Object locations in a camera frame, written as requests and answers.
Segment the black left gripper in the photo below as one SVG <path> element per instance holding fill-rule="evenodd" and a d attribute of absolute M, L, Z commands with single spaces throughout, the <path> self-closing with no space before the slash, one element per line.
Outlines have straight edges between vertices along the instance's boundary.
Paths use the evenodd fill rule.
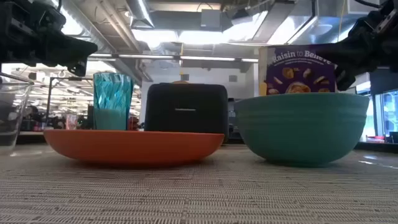
<path fill-rule="evenodd" d="M 42 1 L 0 0 L 0 63 L 69 64 L 70 73 L 84 77 L 86 59 L 98 46 L 85 40 L 51 40 L 66 18 L 60 8 Z"/>

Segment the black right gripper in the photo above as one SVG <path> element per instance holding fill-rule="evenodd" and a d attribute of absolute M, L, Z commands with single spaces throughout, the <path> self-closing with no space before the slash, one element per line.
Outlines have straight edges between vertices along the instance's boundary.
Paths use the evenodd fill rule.
<path fill-rule="evenodd" d="M 373 7 L 365 17 L 358 19 L 354 31 L 358 38 L 362 55 L 358 67 L 373 71 L 377 67 L 387 67 L 398 72 L 398 0 L 384 0 L 380 4 L 365 0 L 355 2 Z M 335 64 L 356 54 L 356 48 L 342 43 L 317 45 L 315 53 Z M 337 65 L 335 68 L 336 87 L 339 91 L 347 90 L 355 82 L 355 67 Z"/>

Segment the purple raisin cereal box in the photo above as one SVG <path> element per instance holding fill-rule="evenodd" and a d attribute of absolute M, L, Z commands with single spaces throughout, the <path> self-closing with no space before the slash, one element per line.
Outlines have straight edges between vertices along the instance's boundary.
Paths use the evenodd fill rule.
<path fill-rule="evenodd" d="M 259 49 L 259 95 L 335 92 L 335 64 L 316 54 L 321 45 Z"/>

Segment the teal faceted plastic tumbler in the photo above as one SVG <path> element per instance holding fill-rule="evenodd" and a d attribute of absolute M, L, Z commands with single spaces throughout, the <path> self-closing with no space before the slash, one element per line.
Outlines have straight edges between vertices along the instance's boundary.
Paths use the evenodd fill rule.
<path fill-rule="evenodd" d="M 134 80 L 121 73 L 98 72 L 93 84 L 94 129 L 127 130 Z"/>

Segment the pink translucent cup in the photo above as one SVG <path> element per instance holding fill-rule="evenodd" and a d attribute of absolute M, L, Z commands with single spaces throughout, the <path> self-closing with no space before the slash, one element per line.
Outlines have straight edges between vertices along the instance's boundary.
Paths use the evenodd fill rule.
<path fill-rule="evenodd" d="M 75 114 L 67 114 L 66 115 L 66 129 L 74 130 L 78 126 L 78 116 Z"/>

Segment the teal ribbed bowl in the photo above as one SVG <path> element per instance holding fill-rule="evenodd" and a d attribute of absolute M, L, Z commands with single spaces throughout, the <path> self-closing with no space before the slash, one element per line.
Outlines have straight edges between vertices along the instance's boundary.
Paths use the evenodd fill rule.
<path fill-rule="evenodd" d="M 349 154 L 366 124 L 369 98 L 296 93 L 238 101 L 239 133 L 257 156 L 287 166 L 322 166 Z"/>

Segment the clear plastic container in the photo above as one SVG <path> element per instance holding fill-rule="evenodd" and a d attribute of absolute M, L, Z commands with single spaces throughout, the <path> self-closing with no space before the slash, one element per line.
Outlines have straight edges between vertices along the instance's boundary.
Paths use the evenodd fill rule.
<path fill-rule="evenodd" d="M 0 72 L 0 155 L 11 152 L 16 145 L 33 84 L 26 78 Z"/>

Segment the orange plastic plate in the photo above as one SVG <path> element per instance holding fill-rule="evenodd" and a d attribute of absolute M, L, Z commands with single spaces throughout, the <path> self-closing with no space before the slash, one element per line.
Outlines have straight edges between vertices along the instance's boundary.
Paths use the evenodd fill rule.
<path fill-rule="evenodd" d="M 174 166 L 204 159 L 224 134 L 52 129 L 44 137 L 57 153 L 82 162 L 128 166 Z"/>

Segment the black two-slot toaster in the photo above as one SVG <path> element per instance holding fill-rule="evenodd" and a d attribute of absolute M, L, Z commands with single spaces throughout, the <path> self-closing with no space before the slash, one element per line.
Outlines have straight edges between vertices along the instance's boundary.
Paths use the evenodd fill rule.
<path fill-rule="evenodd" d="M 145 131 L 224 134 L 226 142 L 228 125 L 223 85 L 158 83 L 148 89 Z"/>

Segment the grey woven placemat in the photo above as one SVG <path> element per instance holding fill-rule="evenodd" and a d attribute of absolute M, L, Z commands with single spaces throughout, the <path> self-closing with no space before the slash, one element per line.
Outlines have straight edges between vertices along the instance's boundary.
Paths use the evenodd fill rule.
<path fill-rule="evenodd" d="M 0 224 L 398 224 L 398 155 L 353 151 L 326 167 L 226 147 L 164 169 L 98 167 L 47 146 L 0 156 Z"/>

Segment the black metal stand frame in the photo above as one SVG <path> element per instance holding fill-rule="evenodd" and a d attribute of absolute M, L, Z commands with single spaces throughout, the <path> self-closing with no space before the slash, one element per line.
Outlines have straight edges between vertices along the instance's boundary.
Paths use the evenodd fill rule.
<path fill-rule="evenodd" d="M 46 109 L 46 114 L 45 114 L 45 122 L 48 124 L 49 122 L 49 114 L 50 114 L 50 100 L 52 96 L 52 88 L 55 87 L 53 86 L 52 82 L 57 79 L 57 80 L 68 80 L 68 81 L 74 81 L 74 82 L 82 82 L 83 80 L 85 81 L 92 81 L 92 78 L 82 78 L 82 77 L 50 77 L 49 81 L 49 89 L 47 93 L 47 109 Z"/>

